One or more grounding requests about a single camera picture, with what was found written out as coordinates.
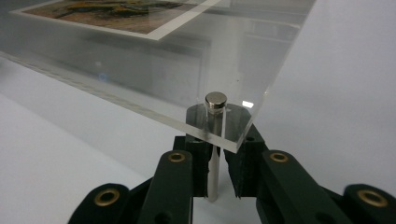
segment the glass panel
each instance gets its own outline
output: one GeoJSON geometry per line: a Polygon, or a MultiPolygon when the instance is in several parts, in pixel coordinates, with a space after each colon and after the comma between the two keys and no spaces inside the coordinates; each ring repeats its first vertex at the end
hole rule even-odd
{"type": "Polygon", "coordinates": [[[0,50],[11,61],[236,151],[313,4],[5,0],[0,50]],[[219,128],[205,107],[212,91],[228,98],[224,132],[210,128],[211,122],[219,128]]]}

